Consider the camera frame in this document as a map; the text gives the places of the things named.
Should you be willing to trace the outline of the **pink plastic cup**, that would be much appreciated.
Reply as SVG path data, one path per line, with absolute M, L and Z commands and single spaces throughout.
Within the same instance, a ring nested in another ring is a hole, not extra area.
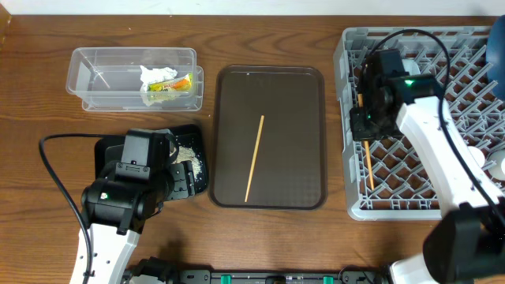
M 474 147 L 474 146 L 469 146 L 468 147 L 471 155 L 473 156 L 474 160 L 476 161 L 476 163 L 478 164 L 478 166 L 480 168 L 482 168 L 485 164 L 485 157 L 484 157 L 484 153 L 477 147 Z

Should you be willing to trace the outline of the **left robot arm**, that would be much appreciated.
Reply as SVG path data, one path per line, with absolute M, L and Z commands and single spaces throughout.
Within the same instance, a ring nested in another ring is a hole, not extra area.
M 95 149 L 103 161 L 81 196 L 85 227 L 73 283 L 179 283 L 178 269 L 151 257 L 126 269 L 145 222 L 167 201 L 195 195 L 193 165 L 176 161 L 183 146 L 202 145 L 195 125 L 130 129 L 122 138 L 103 138 Z

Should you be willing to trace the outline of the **white rice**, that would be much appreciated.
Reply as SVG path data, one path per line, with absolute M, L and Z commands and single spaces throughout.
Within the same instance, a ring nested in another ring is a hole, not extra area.
M 196 135 L 180 135 L 176 136 L 176 142 L 178 143 L 178 155 L 173 164 L 190 161 L 196 181 L 207 183 L 208 171 L 201 140 Z

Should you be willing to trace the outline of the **light blue bowl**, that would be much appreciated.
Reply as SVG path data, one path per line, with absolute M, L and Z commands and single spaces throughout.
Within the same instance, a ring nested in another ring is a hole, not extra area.
M 402 65 L 404 70 L 411 76 L 421 74 L 418 64 L 413 59 L 402 59 Z

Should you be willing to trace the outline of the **pale green plastic cup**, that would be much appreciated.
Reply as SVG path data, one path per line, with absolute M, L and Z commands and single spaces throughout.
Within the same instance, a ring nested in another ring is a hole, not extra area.
M 505 151 L 499 150 L 493 152 L 488 157 L 488 161 L 494 162 L 494 164 L 488 169 L 490 175 L 499 181 L 505 181 Z

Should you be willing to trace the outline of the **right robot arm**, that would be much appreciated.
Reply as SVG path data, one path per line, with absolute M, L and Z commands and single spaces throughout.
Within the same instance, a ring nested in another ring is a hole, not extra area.
M 471 155 L 444 95 L 433 75 L 409 75 L 397 50 L 365 60 L 350 111 L 353 140 L 406 137 L 442 216 L 420 254 L 389 267 L 392 283 L 471 283 L 504 273 L 504 194 Z

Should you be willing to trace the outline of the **dark blue plate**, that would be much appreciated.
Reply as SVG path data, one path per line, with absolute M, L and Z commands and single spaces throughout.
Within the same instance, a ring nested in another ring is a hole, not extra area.
M 487 41 L 486 62 L 492 67 L 487 72 L 488 81 L 495 82 L 492 89 L 497 99 L 504 101 L 504 15 L 497 18 L 493 24 Z

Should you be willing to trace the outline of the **wooden chopstick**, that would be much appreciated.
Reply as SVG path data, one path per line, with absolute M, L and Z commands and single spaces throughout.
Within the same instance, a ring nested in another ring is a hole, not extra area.
M 364 106 L 364 101 L 363 101 L 363 95 L 360 93 L 357 95 L 357 102 L 359 107 Z M 372 191 L 375 190 L 375 184 L 374 184 L 374 179 L 373 179 L 373 172 L 372 172 L 372 159 L 371 159 L 371 153 L 370 153 L 370 147 L 369 147 L 369 142 L 367 140 L 363 141 L 363 146 L 365 149 L 365 158 L 367 162 L 367 168 L 368 168 L 368 179 L 370 183 L 370 189 Z
M 253 175 L 254 175 L 254 170 L 256 166 L 256 159 L 259 151 L 259 146 L 260 146 L 260 139 L 264 127 L 264 115 L 260 116 L 260 122 L 257 130 L 257 135 L 256 135 L 256 141 L 253 149 L 253 154 L 252 154 L 252 161 L 249 169 L 249 177 L 248 177 L 248 182 L 247 182 L 247 187 L 246 187 L 246 192 L 245 192 L 245 198 L 244 201 L 247 203 L 249 200 L 249 193 L 252 185 L 252 180 L 253 180 Z

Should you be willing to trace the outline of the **yellow green snack wrapper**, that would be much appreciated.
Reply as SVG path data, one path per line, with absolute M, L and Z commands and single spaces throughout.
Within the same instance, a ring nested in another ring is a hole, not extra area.
M 193 75 L 188 73 L 183 77 L 149 84 L 148 92 L 186 92 L 193 87 Z

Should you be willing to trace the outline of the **white napkin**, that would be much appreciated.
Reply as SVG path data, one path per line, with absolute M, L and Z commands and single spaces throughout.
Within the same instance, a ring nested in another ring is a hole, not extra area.
M 173 80 L 178 74 L 177 70 L 172 69 L 170 67 L 164 67 L 161 69 L 156 68 L 148 69 L 145 66 L 141 65 L 140 70 L 141 70 L 140 80 L 142 82 L 140 88 L 141 98 L 143 103 L 148 107 L 153 104 L 153 102 L 149 100 L 147 95 L 148 86 L 150 84 Z

